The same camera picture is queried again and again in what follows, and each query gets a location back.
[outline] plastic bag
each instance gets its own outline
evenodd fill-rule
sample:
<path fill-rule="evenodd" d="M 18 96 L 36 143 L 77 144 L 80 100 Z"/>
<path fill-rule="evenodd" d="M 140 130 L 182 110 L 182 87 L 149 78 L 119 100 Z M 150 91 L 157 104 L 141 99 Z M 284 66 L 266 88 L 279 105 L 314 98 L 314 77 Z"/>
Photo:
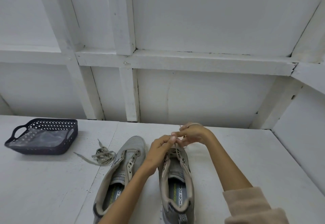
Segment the plastic bag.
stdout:
<path fill-rule="evenodd" d="M 24 147 L 55 147 L 65 139 L 66 131 L 46 131 L 30 128 L 29 131 L 10 143 L 10 146 Z M 69 132 L 68 137 L 72 134 L 73 129 Z"/>

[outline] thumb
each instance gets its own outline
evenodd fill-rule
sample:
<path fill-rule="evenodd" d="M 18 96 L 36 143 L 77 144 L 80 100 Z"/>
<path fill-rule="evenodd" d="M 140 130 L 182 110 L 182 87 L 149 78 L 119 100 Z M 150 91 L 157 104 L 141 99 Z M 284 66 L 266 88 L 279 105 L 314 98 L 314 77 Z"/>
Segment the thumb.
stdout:
<path fill-rule="evenodd" d="M 170 137 L 170 139 L 166 142 L 166 143 L 164 143 L 162 146 L 161 146 L 161 148 L 165 151 L 165 152 L 167 152 L 174 144 L 175 144 L 175 142 L 176 142 L 176 137 L 175 136 L 172 136 L 172 137 Z"/>
<path fill-rule="evenodd" d="M 183 131 L 174 131 L 171 133 L 172 136 L 175 136 L 175 137 L 184 137 L 184 136 L 187 136 L 187 131 L 186 130 L 183 130 Z"/>

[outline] forearm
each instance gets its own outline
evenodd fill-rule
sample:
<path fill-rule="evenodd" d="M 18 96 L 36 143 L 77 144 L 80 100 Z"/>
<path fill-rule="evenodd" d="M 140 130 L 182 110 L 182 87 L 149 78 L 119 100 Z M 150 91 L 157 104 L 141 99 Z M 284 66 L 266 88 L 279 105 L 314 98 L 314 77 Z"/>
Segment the forearm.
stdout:
<path fill-rule="evenodd" d="M 211 131 L 207 130 L 203 139 L 224 191 L 252 187 Z"/>
<path fill-rule="evenodd" d="M 143 164 L 99 224 L 128 223 L 149 175 L 146 166 Z"/>

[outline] insole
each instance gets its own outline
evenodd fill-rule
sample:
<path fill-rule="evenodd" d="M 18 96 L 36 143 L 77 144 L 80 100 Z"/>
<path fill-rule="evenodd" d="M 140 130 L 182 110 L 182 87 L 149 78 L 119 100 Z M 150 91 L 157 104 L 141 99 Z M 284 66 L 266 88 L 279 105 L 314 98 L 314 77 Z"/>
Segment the insole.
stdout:
<path fill-rule="evenodd" d="M 183 200 L 187 198 L 186 185 L 182 181 L 170 178 L 168 179 L 169 198 L 172 199 L 178 206 L 182 206 Z"/>
<path fill-rule="evenodd" d="M 104 202 L 103 210 L 106 210 L 121 195 L 124 185 L 120 183 L 112 184 L 108 187 Z"/>

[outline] white table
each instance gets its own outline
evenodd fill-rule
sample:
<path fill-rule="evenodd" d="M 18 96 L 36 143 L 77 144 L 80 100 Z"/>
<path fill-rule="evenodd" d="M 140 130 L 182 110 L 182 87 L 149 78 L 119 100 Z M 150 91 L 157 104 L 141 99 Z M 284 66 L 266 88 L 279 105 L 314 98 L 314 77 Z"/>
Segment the white table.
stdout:
<path fill-rule="evenodd" d="M 3 142 L 12 130 L 31 117 L 0 116 Z M 148 147 L 177 125 L 79 120 L 79 135 L 62 156 L 25 156 L 4 146 L 0 149 L 0 222 L 26 224 L 93 222 L 92 205 L 109 167 L 87 164 L 73 151 L 87 157 L 98 147 L 97 138 L 118 151 L 128 138 L 142 136 Z M 282 207 L 291 224 L 324 223 L 325 197 L 270 131 L 210 128 L 254 186 L 272 207 Z M 198 224 L 223 223 L 229 211 L 222 187 L 201 144 L 186 148 L 195 187 Z M 158 173 L 151 176 L 130 223 L 160 223 Z"/>

